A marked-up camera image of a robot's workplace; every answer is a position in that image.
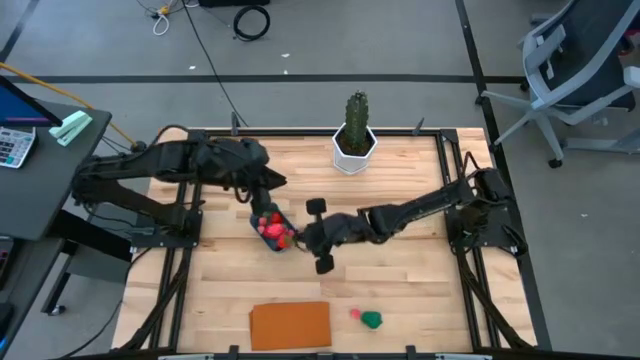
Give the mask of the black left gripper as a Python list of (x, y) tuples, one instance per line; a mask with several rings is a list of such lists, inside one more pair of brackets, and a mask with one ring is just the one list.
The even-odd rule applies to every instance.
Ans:
[(236, 196), (245, 193), (251, 196), (250, 205), (254, 216), (274, 211), (270, 190), (283, 187), (287, 178), (268, 167), (267, 150), (257, 140), (241, 138), (233, 141), (233, 151), (241, 164), (233, 173), (233, 188)]

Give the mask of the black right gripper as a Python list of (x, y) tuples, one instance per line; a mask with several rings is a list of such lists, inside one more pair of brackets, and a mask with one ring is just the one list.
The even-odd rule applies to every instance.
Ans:
[(335, 213), (326, 218), (324, 198), (314, 198), (306, 202), (306, 211), (314, 217), (312, 223), (294, 231), (293, 245), (302, 252), (310, 252), (315, 258), (318, 275), (324, 275), (334, 269), (331, 249), (344, 243), (357, 243), (369, 238), (369, 223), (362, 216)]

